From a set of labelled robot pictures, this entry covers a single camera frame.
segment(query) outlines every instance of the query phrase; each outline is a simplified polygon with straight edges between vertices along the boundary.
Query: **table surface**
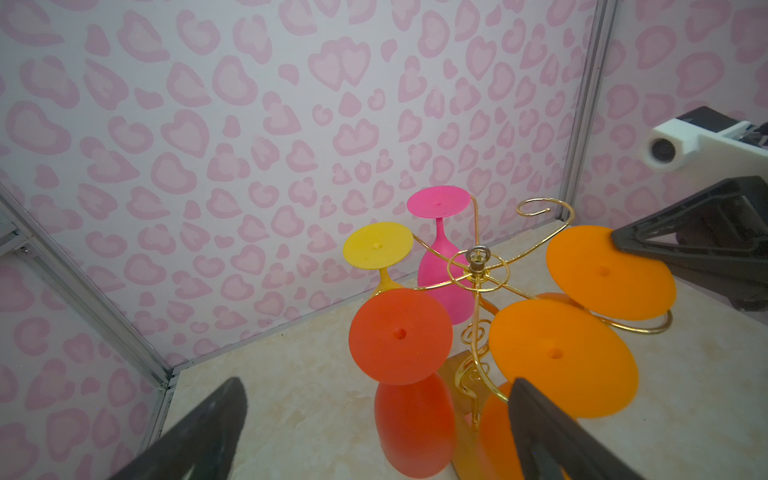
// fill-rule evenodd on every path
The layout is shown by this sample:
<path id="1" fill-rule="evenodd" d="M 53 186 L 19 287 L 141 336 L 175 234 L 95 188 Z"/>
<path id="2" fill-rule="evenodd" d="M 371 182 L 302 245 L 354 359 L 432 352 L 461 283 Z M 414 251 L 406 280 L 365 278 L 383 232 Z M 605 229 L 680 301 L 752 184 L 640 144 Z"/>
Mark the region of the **table surface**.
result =
<path id="1" fill-rule="evenodd" d="M 512 257 L 558 225 L 521 233 L 492 250 Z M 510 284 L 529 293 L 560 291 L 547 271 L 545 247 L 515 264 Z M 506 292 L 486 298 L 500 307 L 522 300 Z M 405 478 L 379 446 L 376 382 L 349 354 L 349 324 L 363 302 L 184 370 L 165 428 L 239 376 L 248 415 L 233 479 Z M 648 480 L 765 478 L 768 327 L 680 282 L 672 312 L 674 324 L 660 335 L 619 332 L 640 370 L 633 402 L 615 415 L 579 422 Z M 466 349 L 459 340 L 465 326 L 454 327 L 451 355 Z M 502 381 L 495 366 L 491 377 Z M 434 478 L 456 477 L 449 466 Z"/>

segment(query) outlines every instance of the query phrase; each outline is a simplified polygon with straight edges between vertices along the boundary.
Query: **heart pattern wallpaper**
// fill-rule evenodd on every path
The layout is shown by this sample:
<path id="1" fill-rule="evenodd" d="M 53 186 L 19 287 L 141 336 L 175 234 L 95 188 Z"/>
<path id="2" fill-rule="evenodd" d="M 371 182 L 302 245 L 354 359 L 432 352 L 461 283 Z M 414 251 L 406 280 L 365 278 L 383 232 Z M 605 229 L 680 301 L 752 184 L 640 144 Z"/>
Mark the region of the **heart pattern wallpaper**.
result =
<path id="1" fill-rule="evenodd" d="M 107 478 L 159 392 L 40 277 L 0 259 L 0 478 Z"/>
<path id="2" fill-rule="evenodd" d="M 618 228 L 701 189 L 640 161 L 651 128 L 702 105 L 768 121 L 768 5 L 623 2 L 601 92 L 575 206 L 582 223 Z"/>
<path id="3" fill-rule="evenodd" d="M 421 188 L 474 194 L 484 241 L 541 222 L 515 205 L 558 196 L 594 5 L 8 0 L 0 181 L 179 365 L 374 286 L 344 241 L 432 241 Z"/>

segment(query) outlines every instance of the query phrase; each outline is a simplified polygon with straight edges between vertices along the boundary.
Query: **pink heart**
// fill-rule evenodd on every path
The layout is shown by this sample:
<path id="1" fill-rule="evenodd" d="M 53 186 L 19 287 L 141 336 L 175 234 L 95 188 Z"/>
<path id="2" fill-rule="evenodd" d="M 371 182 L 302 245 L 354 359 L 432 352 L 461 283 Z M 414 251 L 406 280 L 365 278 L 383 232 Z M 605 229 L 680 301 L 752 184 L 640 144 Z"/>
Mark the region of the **pink heart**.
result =
<path id="1" fill-rule="evenodd" d="M 260 208 L 272 207 L 276 202 L 280 192 L 272 185 L 262 185 L 259 182 L 253 182 L 248 187 L 248 197 Z"/>
<path id="2" fill-rule="evenodd" d="M 426 142 L 408 147 L 409 164 L 414 171 L 424 170 L 424 166 L 432 158 L 432 147 Z"/>
<path id="3" fill-rule="evenodd" d="M 551 27 L 563 25 L 576 8 L 576 0 L 554 0 L 547 10 L 547 23 Z"/>
<path id="4" fill-rule="evenodd" d="M 488 187 L 488 198 L 485 199 L 486 208 L 494 208 L 507 196 L 507 187 L 499 182 L 494 182 Z"/>
<path id="5" fill-rule="evenodd" d="M 176 16 L 176 30 L 181 41 L 198 55 L 208 55 L 221 41 L 216 25 L 211 20 L 198 22 L 190 10 L 182 10 Z"/>
<path id="6" fill-rule="evenodd" d="M 394 38 L 390 38 L 389 40 L 385 40 L 384 43 L 382 43 L 381 47 L 381 54 L 382 59 L 389 63 L 390 60 L 392 60 L 392 56 L 397 51 L 397 41 Z"/>
<path id="7" fill-rule="evenodd" d="M 531 151 L 540 154 L 549 147 L 554 140 L 554 128 L 548 123 L 540 123 L 536 128 L 536 138 L 533 140 Z"/>
<path id="8" fill-rule="evenodd" d="M 223 188 L 214 188 L 205 207 L 216 218 L 226 219 L 240 215 L 243 211 L 237 205 L 235 197 Z"/>
<path id="9" fill-rule="evenodd" d="M 264 315 L 279 316 L 283 312 L 285 299 L 278 292 L 267 292 L 253 304 L 253 309 Z"/>
<path id="10" fill-rule="evenodd" d="M 547 45 L 543 43 L 545 32 L 544 26 L 540 23 L 533 27 L 531 40 L 525 44 L 525 49 L 523 50 L 520 68 L 534 67 L 547 58 Z"/>
<path id="11" fill-rule="evenodd" d="M 80 193 L 84 187 L 91 186 L 80 184 L 78 189 L 79 203 L 81 203 Z M 91 189 L 98 190 L 104 195 L 107 195 L 105 192 L 99 190 L 96 187 L 91 187 Z M 77 212 L 74 210 L 56 207 L 56 203 L 48 195 L 35 195 L 30 199 L 30 204 L 32 205 L 32 208 L 29 210 L 29 213 L 34 217 L 35 220 L 38 221 L 39 224 L 43 226 L 43 228 L 45 228 L 45 231 L 48 233 L 59 233 L 63 232 L 64 230 L 77 230 L 83 226 L 83 219 Z"/>
<path id="12" fill-rule="evenodd" d="M 318 269 L 317 260 L 303 253 L 299 255 L 299 259 L 296 261 L 296 272 L 301 277 L 307 278 L 317 269 Z"/>
<path id="13" fill-rule="evenodd" d="M 294 141 L 290 153 L 286 155 L 286 164 L 297 173 L 314 170 L 317 168 L 315 152 L 305 141 Z"/>
<path id="14" fill-rule="evenodd" d="M 5 130 L 19 147 L 40 155 L 63 154 L 72 144 L 69 131 L 48 120 L 43 110 L 30 101 L 13 104 Z"/>
<path id="15" fill-rule="evenodd" d="M 160 198 L 144 187 L 131 189 L 131 200 L 125 207 L 128 213 L 139 220 L 154 220 L 170 214 Z"/>
<path id="16" fill-rule="evenodd" d="M 478 158 L 478 151 L 472 148 L 471 145 L 466 144 L 458 155 L 458 172 L 461 173 L 472 169 L 478 163 Z"/>
<path id="17" fill-rule="evenodd" d="M 66 409 L 50 414 L 45 420 L 45 443 L 54 462 L 69 458 L 74 447 L 88 438 L 90 420 L 81 409 Z"/>
<path id="18" fill-rule="evenodd" d="M 533 97 L 536 95 L 536 84 L 531 81 L 531 78 L 525 75 L 520 83 L 518 89 L 515 91 L 515 108 L 524 107 L 531 103 Z"/>
<path id="19" fill-rule="evenodd" d="M 272 230 L 282 237 L 295 237 L 304 230 L 304 221 L 297 215 L 290 205 L 277 209 L 272 218 Z"/>
<path id="20" fill-rule="evenodd" d="M 136 103 L 138 103 L 144 110 L 162 107 L 164 103 L 162 95 L 144 91 L 140 88 L 134 88 L 134 96 L 136 97 Z"/>
<path id="21" fill-rule="evenodd" d="M 93 341 L 85 333 L 79 333 L 74 338 L 65 340 L 62 349 L 66 356 L 75 363 L 87 363 L 94 358 Z"/>
<path id="22" fill-rule="evenodd" d="M 363 118 L 352 128 L 342 124 L 339 133 L 333 138 L 333 147 L 343 157 L 361 154 L 372 150 L 379 143 L 379 128 Z"/>
<path id="23" fill-rule="evenodd" d="M 82 385 L 80 385 L 81 395 L 87 395 L 88 393 L 96 393 L 99 390 L 101 390 L 101 382 L 99 382 L 92 376 L 87 377 L 85 380 L 83 380 Z"/>
<path id="24" fill-rule="evenodd" d="M 210 233 L 203 227 L 199 227 L 194 223 L 183 222 L 181 224 L 181 232 L 179 233 L 181 243 L 184 244 L 190 252 L 199 252 L 205 247 L 206 243 L 210 242 Z"/>
<path id="25" fill-rule="evenodd" d="M 256 82 L 245 73 L 243 63 L 234 55 L 227 55 L 219 61 L 211 84 L 219 98 L 236 107 L 252 104 L 259 91 Z"/>
<path id="26" fill-rule="evenodd" d="M 306 246 L 306 249 L 311 253 L 323 253 L 336 248 L 336 242 L 333 241 L 328 233 L 326 233 L 320 225 L 310 225 L 310 228 L 306 229 L 307 234 L 310 236 L 310 243 Z"/>
<path id="27" fill-rule="evenodd" d="M 45 337 L 51 332 L 51 324 L 40 316 L 30 316 L 13 329 L 15 345 L 30 356 L 42 355 L 48 349 Z"/>
<path id="28" fill-rule="evenodd" d="M 60 359 L 50 359 L 43 365 L 27 390 L 24 408 L 39 410 L 56 402 L 68 400 L 74 394 L 74 382 L 66 376 L 67 366 Z"/>
<path id="29" fill-rule="evenodd" d="M 235 178 L 247 178 L 250 166 L 244 158 L 235 155 L 230 144 L 218 144 L 216 157 L 210 159 L 206 176 L 213 181 L 228 182 Z"/>
<path id="30" fill-rule="evenodd" d="M 301 131 L 301 123 L 293 109 L 284 105 L 277 93 L 268 91 L 261 101 L 268 113 L 264 118 L 264 130 L 272 135 L 288 135 Z"/>
<path id="31" fill-rule="evenodd" d="M 386 172 L 394 163 L 392 158 L 389 158 L 389 151 L 382 149 L 379 152 L 379 159 L 376 160 L 376 173 L 382 174 Z"/>
<path id="32" fill-rule="evenodd" d="M 457 73 L 458 73 L 458 68 L 456 68 L 456 66 L 453 65 L 453 62 L 451 61 L 450 58 L 442 62 L 442 74 L 446 80 L 450 80 L 451 78 L 454 78 Z"/>
<path id="33" fill-rule="evenodd" d="M 225 137 L 237 138 L 240 136 L 240 122 L 234 115 L 227 115 L 227 119 L 224 121 L 224 129 L 221 133 Z"/>
<path id="34" fill-rule="evenodd" d="M 435 87 L 429 91 L 429 94 L 427 95 L 427 98 L 424 102 L 424 115 L 439 120 L 442 118 L 444 113 L 445 96 L 437 87 Z"/>
<path id="35" fill-rule="evenodd" d="M 368 211 L 366 199 L 358 190 L 348 191 L 341 207 L 348 215 L 361 215 Z"/>
<path id="36" fill-rule="evenodd" d="M 336 208 L 336 205 L 331 202 L 331 197 L 326 195 L 323 197 L 323 202 L 320 205 L 320 218 L 330 217 L 336 212 Z"/>
<path id="37" fill-rule="evenodd" d="M 64 64 L 56 57 L 47 56 L 42 61 L 27 60 L 19 68 L 18 76 L 24 88 L 36 97 L 50 98 L 62 108 L 74 108 L 80 103 L 77 85 L 67 76 Z"/>
<path id="38" fill-rule="evenodd" d="M 291 285 L 296 279 L 293 272 L 286 272 L 283 264 L 275 263 L 270 266 L 270 271 L 261 280 L 261 286 L 265 289 L 276 289 L 285 285 Z"/>
<path id="39" fill-rule="evenodd" d="M 329 258 L 323 262 L 323 271 L 325 272 L 323 274 L 324 283 L 336 283 L 349 278 L 346 269 L 343 266 L 336 264 L 336 261 L 333 258 Z"/>
<path id="40" fill-rule="evenodd" d="M 123 14 L 123 28 L 118 30 L 118 41 L 123 49 L 138 61 L 153 63 L 170 58 L 163 48 L 163 39 L 145 17 L 128 10 Z"/>
<path id="41" fill-rule="evenodd" d="M 238 51 L 250 55 L 261 65 L 272 58 L 272 41 L 261 15 L 254 15 L 250 19 L 241 18 L 235 22 L 232 39 Z"/>
<path id="42" fill-rule="evenodd" d="M 483 138 L 491 127 L 491 118 L 483 110 L 478 110 L 469 122 L 469 140 Z"/>
<path id="43" fill-rule="evenodd" d="M 192 267 L 200 275 L 206 278 L 214 278 L 224 271 L 224 261 L 221 258 L 206 258 L 205 255 L 198 255 L 192 260 Z"/>
<path id="44" fill-rule="evenodd" d="M 172 279 L 174 283 L 179 286 L 179 288 L 176 289 L 176 296 L 183 300 L 200 298 L 213 292 L 203 280 L 191 276 L 183 270 L 175 272 Z"/>
<path id="45" fill-rule="evenodd" d="M 475 168 L 469 173 L 469 177 L 467 178 L 467 187 L 469 187 L 469 191 L 475 196 L 479 196 L 488 185 L 488 182 L 491 181 L 492 176 L 493 172 L 491 172 L 490 169 L 482 170 L 481 168 Z"/>
<path id="46" fill-rule="evenodd" d="M 118 418 L 106 409 L 99 409 L 91 428 L 91 438 L 98 449 L 115 443 L 120 438 Z"/>
<path id="47" fill-rule="evenodd" d="M 193 157 L 203 158 L 208 149 L 208 125 L 192 110 L 179 110 L 174 122 L 163 124 L 160 132 L 168 144 Z"/>
<path id="48" fill-rule="evenodd" d="M 496 42 L 485 42 L 482 37 L 474 37 L 467 46 L 467 69 L 475 79 L 480 80 L 493 65 L 496 57 Z"/>
<path id="49" fill-rule="evenodd" d="M 637 67 L 641 70 L 660 64 L 675 48 L 677 36 L 666 25 L 655 25 L 637 36 Z"/>
<path id="50" fill-rule="evenodd" d="M 128 98 L 128 85 L 118 74 L 90 58 L 85 59 L 83 82 L 96 103 L 105 110 L 114 110 Z"/>
<path id="51" fill-rule="evenodd" d="M 565 92 L 558 90 L 558 93 L 554 94 L 554 97 L 547 102 L 544 113 L 546 113 L 548 117 L 556 117 L 563 111 L 564 106 Z"/>
<path id="52" fill-rule="evenodd" d="M 176 323 L 186 323 L 194 315 L 194 308 L 186 303 L 169 300 L 165 313 Z"/>
<path id="53" fill-rule="evenodd" d="M 181 165 L 179 157 L 166 152 L 160 154 L 152 164 L 152 184 L 169 194 L 188 194 L 197 186 L 194 172 Z"/>
<path id="54" fill-rule="evenodd" d="M 228 276 L 221 284 L 221 296 L 227 300 L 248 300 L 254 291 L 253 285 L 246 283 L 239 273 Z"/>
<path id="55" fill-rule="evenodd" d="M 219 330 L 229 330 L 248 323 L 238 312 L 231 312 L 230 309 L 222 305 L 214 308 L 214 316 L 216 317 L 214 326 Z"/>
<path id="56" fill-rule="evenodd" d="M 522 18 L 516 18 L 512 22 L 512 28 L 504 32 L 502 49 L 509 54 L 519 52 L 525 42 L 525 29 L 525 22 Z"/>
<path id="57" fill-rule="evenodd" d="M 677 96 L 693 98 L 717 84 L 725 75 L 723 59 L 711 51 L 688 55 L 677 64 Z"/>
<path id="58" fill-rule="evenodd" d="M 94 161 L 88 165 L 88 176 L 97 182 L 116 184 L 139 176 L 131 163 L 116 151 L 107 151 L 96 138 L 85 137 L 80 141 L 80 152 Z"/>
<path id="59" fill-rule="evenodd" d="M 488 98 L 501 101 L 509 95 L 515 85 L 515 73 L 512 67 L 500 61 L 493 68 L 493 80 L 488 86 Z"/>
<path id="60" fill-rule="evenodd" d="M 413 114 L 411 109 L 404 110 L 400 114 L 400 120 L 397 125 L 400 134 L 400 143 L 411 141 L 418 137 L 422 131 L 422 119 Z"/>
<path id="61" fill-rule="evenodd" d="M 113 117 L 107 122 L 107 131 L 112 140 L 129 154 L 144 153 L 152 146 L 153 135 L 146 126 L 134 123 L 128 125 L 123 117 Z"/>
<path id="62" fill-rule="evenodd" d="M 6 2 L 0 10 L 0 28 L 17 42 L 33 47 L 64 42 L 64 38 L 51 27 L 48 14 L 34 2 Z"/>
<path id="63" fill-rule="evenodd" d="M 427 89 L 427 79 L 420 76 L 421 65 L 417 57 L 406 59 L 406 71 L 400 75 L 397 100 L 406 103 L 420 97 Z"/>
<path id="64" fill-rule="evenodd" d="M 235 239 L 233 237 L 222 237 L 220 235 L 216 235 L 214 237 L 214 241 L 216 246 L 219 248 L 229 248 L 235 243 Z"/>
<path id="65" fill-rule="evenodd" d="M 102 293 L 110 293 L 125 288 L 125 283 L 117 275 L 102 266 L 92 265 L 85 269 L 85 274 Z"/>
<path id="66" fill-rule="evenodd" d="M 321 104 L 317 104 L 312 109 L 312 118 L 320 127 L 325 127 L 333 120 L 333 112 L 330 108 L 323 108 Z"/>
<path id="67" fill-rule="evenodd" d="M 463 111 L 473 109 L 480 102 L 480 92 L 474 86 L 469 84 L 466 78 L 460 78 L 456 81 L 456 96 L 451 99 L 451 113 L 458 115 Z"/>
<path id="68" fill-rule="evenodd" d="M 144 253 L 132 255 L 125 264 L 123 270 L 125 278 L 139 285 L 157 285 L 165 280 L 165 269 L 152 263 L 152 260 Z"/>
<path id="69" fill-rule="evenodd" d="M 498 136 L 496 137 L 496 144 L 499 147 L 510 148 L 514 142 L 515 127 L 512 127 L 512 125 L 507 122 L 504 124 L 501 131 L 498 132 Z"/>
<path id="70" fill-rule="evenodd" d="M 202 107 L 211 102 L 200 75 L 180 61 L 174 62 L 168 74 L 166 88 L 170 96 L 184 107 Z"/>
<path id="71" fill-rule="evenodd" d="M 277 8 L 280 21 L 289 33 L 303 36 L 317 32 L 312 9 L 307 0 L 286 0 Z"/>
<path id="72" fill-rule="evenodd" d="M 134 322 L 131 325 L 143 336 L 149 336 L 156 332 L 168 330 L 168 322 L 165 319 L 154 318 L 146 310 L 139 310 L 134 314 Z"/>
<path id="73" fill-rule="evenodd" d="M 269 238 L 264 223 L 253 215 L 245 215 L 242 224 L 237 228 L 237 234 L 246 242 L 257 242 Z"/>
<path id="74" fill-rule="evenodd" d="M 144 428 L 147 426 L 147 417 L 149 416 L 149 407 L 144 402 L 139 402 L 131 409 L 131 413 L 128 414 L 128 426 L 131 427 L 131 431 L 136 435 L 144 433 Z"/>
<path id="75" fill-rule="evenodd" d="M 632 125 L 621 124 L 611 130 L 609 138 L 616 142 L 621 150 L 628 150 L 634 146 L 637 134 Z"/>
<path id="76" fill-rule="evenodd" d="M 395 197 L 395 188 L 392 185 L 388 185 L 384 180 L 379 180 L 373 187 L 373 208 L 385 207 Z"/>
<path id="77" fill-rule="evenodd" d="M 451 38 L 451 30 L 448 22 L 434 10 L 428 10 L 422 15 L 422 34 L 419 37 L 419 53 L 424 58 L 434 58 L 442 53 L 448 40 Z"/>
<path id="78" fill-rule="evenodd" d="M 429 175 L 429 184 L 433 187 L 445 185 L 453 177 L 455 167 L 447 157 L 440 155 L 432 161 L 432 174 Z"/>
<path id="79" fill-rule="evenodd" d="M 462 3 L 458 4 L 453 25 L 456 31 L 453 37 L 455 41 L 469 40 L 480 25 L 480 11 L 470 0 L 462 0 Z"/>
<path id="80" fill-rule="evenodd" d="M 443 150 L 451 150 L 458 143 L 458 124 L 451 122 L 448 127 L 437 137 L 437 145 Z"/>
<path id="81" fill-rule="evenodd" d="M 192 330 L 194 333 L 201 334 L 208 331 L 210 328 L 210 325 L 208 325 L 205 322 L 192 322 L 190 323 L 190 330 Z"/>
<path id="82" fill-rule="evenodd" d="M 253 275 L 260 275 L 264 268 L 264 250 L 256 245 L 246 245 L 239 254 L 232 256 L 230 263 L 236 269 Z"/>
<path id="83" fill-rule="evenodd" d="M 339 103 L 339 113 L 343 117 L 354 117 L 362 109 L 362 103 L 358 98 L 350 93 L 346 92 Z"/>

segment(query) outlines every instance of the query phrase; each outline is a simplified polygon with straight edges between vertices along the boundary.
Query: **wine glass stem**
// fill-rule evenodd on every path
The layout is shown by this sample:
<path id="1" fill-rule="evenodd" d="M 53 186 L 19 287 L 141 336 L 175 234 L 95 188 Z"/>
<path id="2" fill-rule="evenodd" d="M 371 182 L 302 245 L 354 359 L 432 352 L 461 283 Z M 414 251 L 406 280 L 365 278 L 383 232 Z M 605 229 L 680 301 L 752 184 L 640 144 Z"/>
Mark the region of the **wine glass stem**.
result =
<path id="1" fill-rule="evenodd" d="M 435 228 L 437 229 L 437 234 L 435 235 L 435 242 L 432 244 L 433 246 L 437 245 L 441 240 L 448 239 L 448 237 L 445 236 L 445 227 L 443 226 L 442 218 L 435 218 Z"/>

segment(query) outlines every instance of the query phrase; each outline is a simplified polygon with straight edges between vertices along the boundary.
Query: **gold metal ring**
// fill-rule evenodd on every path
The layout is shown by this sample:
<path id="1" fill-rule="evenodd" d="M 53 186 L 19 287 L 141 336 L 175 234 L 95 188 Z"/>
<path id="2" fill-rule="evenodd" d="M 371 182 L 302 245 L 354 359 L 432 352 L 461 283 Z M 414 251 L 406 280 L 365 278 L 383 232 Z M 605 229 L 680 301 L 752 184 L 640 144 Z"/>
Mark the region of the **gold metal ring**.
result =
<path id="1" fill-rule="evenodd" d="M 470 291 L 470 292 L 480 292 L 480 293 L 485 293 L 485 292 L 494 292 L 494 291 L 496 291 L 496 290 L 498 290 L 498 289 L 502 288 L 504 285 L 506 285 L 506 284 L 507 284 L 507 282 L 509 281 L 509 277 L 511 276 L 511 270 L 509 269 L 509 265 L 508 265 L 508 263 L 507 263 L 507 261 L 506 261 L 506 260 L 504 260 L 504 259 L 503 259 L 503 258 L 501 258 L 499 255 L 496 255 L 496 254 L 495 254 L 495 253 L 493 253 L 493 252 L 491 252 L 491 257 L 494 257 L 496 260 L 498 260 L 499 262 L 501 262 L 501 265 L 503 265 L 503 266 L 504 266 L 504 267 L 507 269 L 507 276 L 504 278 L 504 281 L 502 281 L 502 282 L 499 282 L 498 280 L 496 280 L 496 279 L 493 279 L 493 283 L 496 283 L 496 286 L 493 286 L 492 288 L 480 288 L 480 289 L 479 289 L 479 288 L 476 288 L 476 287 L 466 286 L 466 285 L 464 285 L 463 283 L 460 283 L 460 282 L 459 282 L 459 279 L 455 278 L 455 277 L 453 276 L 453 274 L 451 273 L 451 266 L 453 266 L 453 265 L 461 265 L 460 263 L 456 263 L 456 262 L 455 262 L 455 258 L 456 258 L 456 257 L 458 257 L 459 255 L 462 255 L 462 254 L 464 254 L 464 253 L 467 253 L 467 250 L 460 250 L 460 251 L 458 251 L 458 252 L 454 253 L 454 254 L 453 254 L 453 257 L 451 257 L 451 258 L 448 260 L 448 265 L 447 265 L 447 266 L 446 266 L 446 268 L 445 268 L 445 269 L 448 271 L 448 277 L 449 277 L 449 278 L 450 278 L 450 279 L 453 281 L 453 283 L 455 283 L 456 285 L 460 286 L 460 287 L 461 287 L 461 288 L 463 288 L 464 290 L 468 290 L 468 291 Z M 479 277 L 478 277 L 478 279 L 479 279 L 479 281 L 480 281 L 480 282 L 483 282 L 483 281 L 485 281 L 486 279 L 490 278 L 490 276 L 488 275 L 488 273 L 487 273 L 487 272 L 488 272 L 488 271 L 487 271 L 487 269 L 486 269 L 486 272 L 485 272 L 485 274 L 483 274 L 483 276 L 479 276 Z"/>

